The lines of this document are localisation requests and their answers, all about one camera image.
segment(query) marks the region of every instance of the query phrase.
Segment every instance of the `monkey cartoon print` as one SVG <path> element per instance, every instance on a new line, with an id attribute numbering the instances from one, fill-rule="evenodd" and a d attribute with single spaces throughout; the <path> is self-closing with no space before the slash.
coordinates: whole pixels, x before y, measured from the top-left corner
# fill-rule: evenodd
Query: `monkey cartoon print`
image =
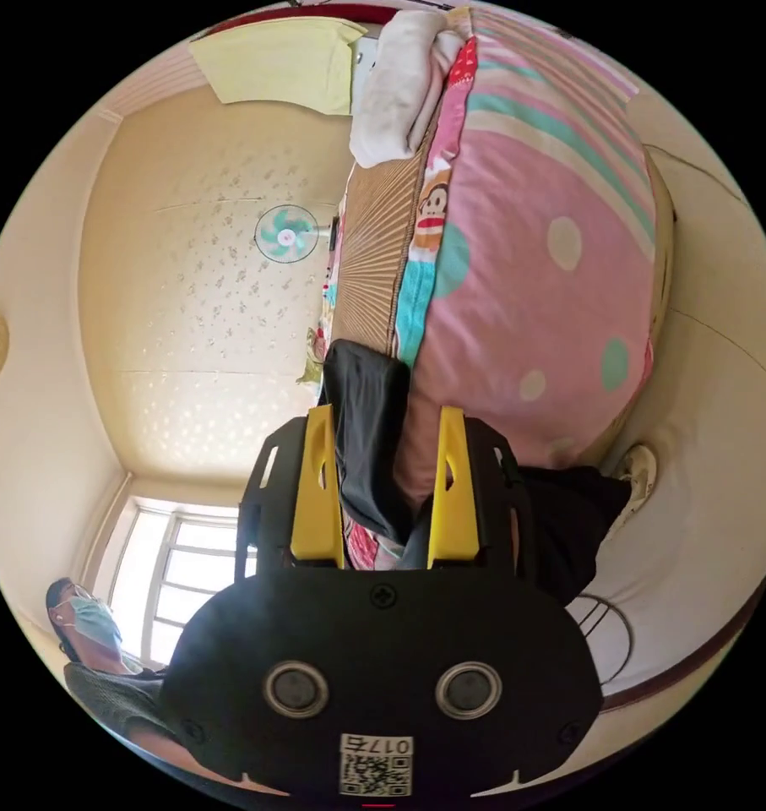
<path id="1" fill-rule="evenodd" d="M 426 181 L 416 211 L 413 247 L 435 253 L 442 242 L 444 218 L 448 210 L 450 170 L 442 169 Z"/>

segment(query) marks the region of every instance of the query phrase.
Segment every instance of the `white shoe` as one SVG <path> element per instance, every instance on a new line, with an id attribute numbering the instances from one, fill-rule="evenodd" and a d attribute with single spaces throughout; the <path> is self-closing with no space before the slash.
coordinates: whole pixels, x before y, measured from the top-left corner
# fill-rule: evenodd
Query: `white shoe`
<path id="1" fill-rule="evenodd" d="M 606 541 L 621 530 L 631 515 L 636 514 L 647 499 L 650 498 L 657 473 L 658 462 L 655 454 L 645 444 L 634 445 L 622 457 L 617 468 L 613 471 L 612 478 L 630 484 L 630 498 L 627 500 L 625 509 L 613 522 L 611 529 L 608 530 Z"/>

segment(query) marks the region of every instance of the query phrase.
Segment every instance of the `lens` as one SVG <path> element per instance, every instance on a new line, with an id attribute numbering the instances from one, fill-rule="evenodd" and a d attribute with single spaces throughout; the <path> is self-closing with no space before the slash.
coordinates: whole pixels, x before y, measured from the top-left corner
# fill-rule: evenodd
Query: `lens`
<path id="1" fill-rule="evenodd" d="M 264 679 L 264 698 L 288 718 L 312 718 L 329 700 L 326 679 L 312 665 L 288 661 L 276 665 Z"/>
<path id="2" fill-rule="evenodd" d="M 472 721 L 485 716 L 498 703 L 501 691 L 501 678 L 492 667 L 466 661 L 442 675 L 436 687 L 436 701 L 446 716 Z"/>

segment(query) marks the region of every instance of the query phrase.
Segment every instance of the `qr code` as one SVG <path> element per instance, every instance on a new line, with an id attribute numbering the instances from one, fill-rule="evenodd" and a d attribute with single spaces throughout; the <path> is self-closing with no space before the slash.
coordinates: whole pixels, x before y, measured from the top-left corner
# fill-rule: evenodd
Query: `qr code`
<path id="1" fill-rule="evenodd" d="M 408 797 L 413 751 L 413 738 L 342 735 L 340 793 L 354 797 Z"/>

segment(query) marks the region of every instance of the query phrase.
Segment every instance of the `pink bedding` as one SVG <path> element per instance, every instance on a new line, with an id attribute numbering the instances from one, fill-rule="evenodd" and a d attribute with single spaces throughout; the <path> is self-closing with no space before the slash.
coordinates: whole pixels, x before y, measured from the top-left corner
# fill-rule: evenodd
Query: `pink bedding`
<path id="1" fill-rule="evenodd" d="M 397 304 L 412 380 L 396 476 L 414 505 L 433 489 L 442 406 L 488 422 L 522 465 L 566 466 L 652 362 L 655 200 L 625 114 L 637 89 L 523 18 L 471 19 L 475 75 L 462 115 L 449 89 L 443 103 L 431 232 L 417 224 Z M 394 565 L 396 547 L 350 533 L 355 565 Z"/>

